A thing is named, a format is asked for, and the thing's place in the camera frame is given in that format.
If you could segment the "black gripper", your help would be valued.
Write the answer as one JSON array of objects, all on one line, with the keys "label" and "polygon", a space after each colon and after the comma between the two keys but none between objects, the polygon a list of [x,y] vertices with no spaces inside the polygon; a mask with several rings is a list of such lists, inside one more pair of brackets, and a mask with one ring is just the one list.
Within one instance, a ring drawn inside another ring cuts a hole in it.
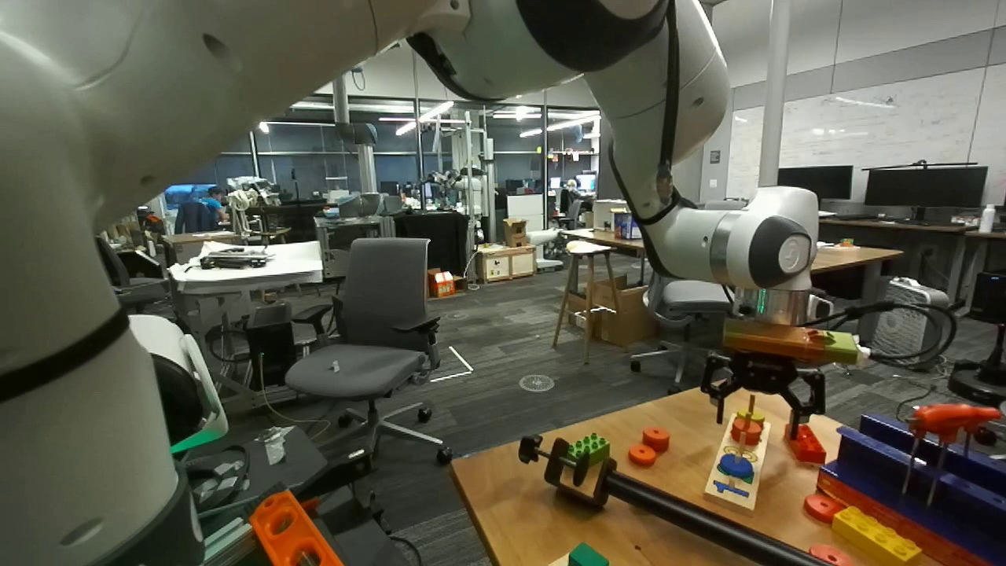
[{"label": "black gripper", "polygon": [[788,358],[710,357],[704,362],[701,391],[712,399],[717,426],[724,426],[727,399],[735,391],[777,392],[796,403],[788,437],[796,437],[811,415],[822,415],[822,376],[816,367],[798,367]]}]

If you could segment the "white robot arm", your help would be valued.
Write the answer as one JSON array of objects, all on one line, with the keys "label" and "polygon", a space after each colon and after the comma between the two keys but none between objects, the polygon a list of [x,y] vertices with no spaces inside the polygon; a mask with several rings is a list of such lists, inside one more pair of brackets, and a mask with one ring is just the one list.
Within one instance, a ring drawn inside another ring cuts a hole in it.
[{"label": "white robot arm", "polygon": [[674,180],[731,94],[701,0],[0,0],[2,566],[196,561],[154,366],[97,242],[234,147],[279,193],[326,193],[355,132],[290,162],[276,127],[396,48],[471,105],[585,84],[657,270],[742,291],[809,276],[811,193],[710,212]]}]

